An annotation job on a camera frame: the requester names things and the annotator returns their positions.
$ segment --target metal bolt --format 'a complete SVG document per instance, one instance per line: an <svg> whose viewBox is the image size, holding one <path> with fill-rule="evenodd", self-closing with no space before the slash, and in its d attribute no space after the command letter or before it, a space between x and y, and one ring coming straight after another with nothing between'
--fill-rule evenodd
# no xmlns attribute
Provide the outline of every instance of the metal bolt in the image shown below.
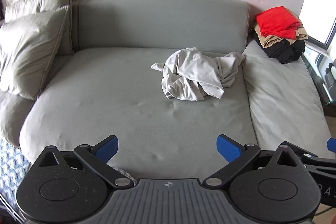
<svg viewBox="0 0 336 224"><path fill-rule="evenodd" d="M118 178L114 181L114 184L117 186L127 186L130 182L131 180L128 178Z"/></svg>
<svg viewBox="0 0 336 224"><path fill-rule="evenodd" d="M222 184L222 181L219 178L208 178L205 183L209 186L219 186Z"/></svg>

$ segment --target blue patterned fabric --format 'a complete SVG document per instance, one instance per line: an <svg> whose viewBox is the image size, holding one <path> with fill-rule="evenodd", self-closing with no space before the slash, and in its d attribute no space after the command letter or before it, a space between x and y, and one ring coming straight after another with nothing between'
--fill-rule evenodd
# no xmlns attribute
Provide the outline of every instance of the blue patterned fabric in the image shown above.
<svg viewBox="0 0 336 224"><path fill-rule="evenodd" d="M0 139L0 193L15 211L18 186L29 169L29 161L20 149Z"/></svg>

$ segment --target logo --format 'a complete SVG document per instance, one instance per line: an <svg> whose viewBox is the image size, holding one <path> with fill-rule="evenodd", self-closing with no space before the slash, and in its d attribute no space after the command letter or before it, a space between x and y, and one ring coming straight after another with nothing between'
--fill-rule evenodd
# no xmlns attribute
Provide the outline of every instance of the logo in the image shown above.
<svg viewBox="0 0 336 224"><path fill-rule="evenodd" d="M170 181L168 181L168 182L166 182L165 184L164 184L164 186L166 186L166 187L171 187L171 186L173 186L174 185L174 183L172 183L172 182L170 182Z"/></svg>

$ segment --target throw pillow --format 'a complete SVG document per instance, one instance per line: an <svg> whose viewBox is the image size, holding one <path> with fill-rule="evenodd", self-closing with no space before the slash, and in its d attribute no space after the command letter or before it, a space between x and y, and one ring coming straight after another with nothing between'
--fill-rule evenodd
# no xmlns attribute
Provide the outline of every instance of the throw pillow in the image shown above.
<svg viewBox="0 0 336 224"><path fill-rule="evenodd" d="M0 29L0 89L36 100L59 47L69 6L22 17Z"/></svg>
<svg viewBox="0 0 336 224"><path fill-rule="evenodd" d="M6 7L5 21L6 23L17 20L21 17L36 14L47 10L55 10L59 7L71 5L72 0L18 0ZM64 25L62 40L59 45L58 55L73 54L71 42L71 8Z"/></svg>

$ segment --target blue gripper pad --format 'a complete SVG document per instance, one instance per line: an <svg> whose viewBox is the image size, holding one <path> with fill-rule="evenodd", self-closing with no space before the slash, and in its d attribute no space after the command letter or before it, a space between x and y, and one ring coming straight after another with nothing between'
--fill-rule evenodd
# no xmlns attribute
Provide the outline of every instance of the blue gripper pad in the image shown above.
<svg viewBox="0 0 336 224"><path fill-rule="evenodd" d="M225 135L219 135L217 137L216 145L218 153L221 154L228 163L238 158L245 150L244 146Z"/></svg>
<svg viewBox="0 0 336 224"><path fill-rule="evenodd" d="M327 148L329 151L336 153L336 139L330 138L327 142Z"/></svg>
<svg viewBox="0 0 336 224"><path fill-rule="evenodd" d="M108 140L105 144L100 146L96 150L94 155L104 163L108 163L109 160L117 153L117 151L118 151L118 138L113 137L110 140Z"/></svg>

